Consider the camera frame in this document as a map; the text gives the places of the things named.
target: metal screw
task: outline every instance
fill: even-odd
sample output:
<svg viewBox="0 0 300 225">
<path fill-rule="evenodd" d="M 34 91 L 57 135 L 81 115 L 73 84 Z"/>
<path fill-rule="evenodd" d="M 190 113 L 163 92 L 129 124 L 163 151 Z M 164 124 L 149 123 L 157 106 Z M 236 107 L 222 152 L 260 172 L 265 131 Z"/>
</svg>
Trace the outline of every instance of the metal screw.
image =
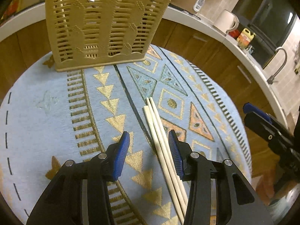
<svg viewBox="0 0 300 225">
<path fill-rule="evenodd" d="M 72 160 L 67 160 L 66 161 L 66 163 L 65 163 L 65 165 L 67 166 L 67 167 L 70 167 L 70 166 L 72 166 L 73 165 L 73 161 Z"/>
<path fill-rule="evenodd" d="M 227 166 L 231 166 L 231 165 L 232 165 L 232 161 L 229 160 L 229 159 L 226 159 L 226 160 L 224 161 L 224 163 L 225 163 L 225 165 L 227 165 Z"/>
<path fill-rule="evenodd" d="M 199 153 L 197 153 L 197 152 L 192 152 L 192 153 L 190 154 L 190 156 L 191 156 L 192 158 L 198 158 L 200 155 L 199 155 Z"/>
<path fill-rule="evenodd" d="M 100 153 L 98 155 L 98 157 L 99 157 L 99 159 L 105 159 L 105 158 L 107 158 L 107 155 L 105 153 Z"/>
</svg>

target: patterned tablecloth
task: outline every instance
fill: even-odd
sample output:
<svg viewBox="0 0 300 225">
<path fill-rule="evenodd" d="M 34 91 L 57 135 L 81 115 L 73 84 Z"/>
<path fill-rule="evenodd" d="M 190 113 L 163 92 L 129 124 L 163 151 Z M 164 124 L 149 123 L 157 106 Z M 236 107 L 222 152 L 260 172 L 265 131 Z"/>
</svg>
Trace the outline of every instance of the patterned tablecloth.
<svg viewBox="0 0 300 225">
<path fill-rule="evenodd" d="M 116 224 L 180 224 L 143 113 L 151 96 L 166 132 L 174 129 L 208 159 L 231 158 L 251 180 L 249 144 L 233 102 L 180 56 L 152 46 L 143 62 L 65 73 L 52 65 L 51 53 L 38 60 L 0 108 L 0 191 L 23 223 L 66 160 L 87 161 L 128 131 L 122 176 L 109 186 Z M 214 189 L 212 196 L 214 215 Z"/>
</svg>

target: beige plastic basket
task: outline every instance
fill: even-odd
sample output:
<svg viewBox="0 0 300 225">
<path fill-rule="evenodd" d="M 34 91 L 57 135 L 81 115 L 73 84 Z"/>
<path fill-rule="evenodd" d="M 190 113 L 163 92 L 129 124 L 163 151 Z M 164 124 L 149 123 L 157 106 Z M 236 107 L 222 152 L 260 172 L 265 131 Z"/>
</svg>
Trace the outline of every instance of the beige plastic basket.
<svg viewBox="0 0 300 225">
<path fill-rule="evenodd" d="M 142 61 L 171 0 L 45 0 L 58 72 Z"/>
</svg>

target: faucet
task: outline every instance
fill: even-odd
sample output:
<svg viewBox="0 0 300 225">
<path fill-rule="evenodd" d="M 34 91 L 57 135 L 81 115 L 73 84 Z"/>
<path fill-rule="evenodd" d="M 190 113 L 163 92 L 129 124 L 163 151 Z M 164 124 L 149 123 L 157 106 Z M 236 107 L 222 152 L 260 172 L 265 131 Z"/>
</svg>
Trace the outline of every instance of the faucet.
<svg viewBox="0 0 300 225">
<path fill-rule="evenodd" d="M 284 59 L 283 64 L 280 66 L 280 68 L 279 68 L 272 76 L 270 76 L 270 78 L 268 78 L 267 83 L 270 84 L 270 85 L 272 85 L 274 82 L 276 82 L 276 81 L 274 81 L 275 77 L 277 76 L 277 74 L 283 69 L 283 67 L 284 67 L 285 64 L 287 63 L 287 51 L 286 51 L 282 46 L 276 48 L 275 54 L 274 54 L 274 55 L 272 56 L 272 58 L 268 61 L 268 63 L 269 63 L 269 62 L 277 55 L 277 53 L 278 53 L 280 50 L 283 50 L 283 51 L 284 51 L 285 59 Z"/>
</svg>

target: cabinet handle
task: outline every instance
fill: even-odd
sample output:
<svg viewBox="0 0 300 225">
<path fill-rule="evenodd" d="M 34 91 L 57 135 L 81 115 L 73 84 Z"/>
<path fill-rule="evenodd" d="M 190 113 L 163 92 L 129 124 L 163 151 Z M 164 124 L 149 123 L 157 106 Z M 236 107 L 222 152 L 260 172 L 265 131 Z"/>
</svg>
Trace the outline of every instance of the cabinet handle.
<svg viewBox="0 0 300 225">
<path fill-rule="evenodd" d="M 244 77 L 246 78 L 246 80 L 248 80 L 248 82 L 251 84 L 251 79 L 248 77 L 248 75 L 243 71 L 243 69 L 239 65 L 238 65 L 238 69 L 244 75 Z"/>
<path fill-rule="evenodd" d="M 207 40 L 205 40 L 203 38 L 200 38 L 197 35 L 193 35 L 193 38 L 196 39 L 196 40 L 201 40 L 201 41 L 207 42 Z"/>
</svg>

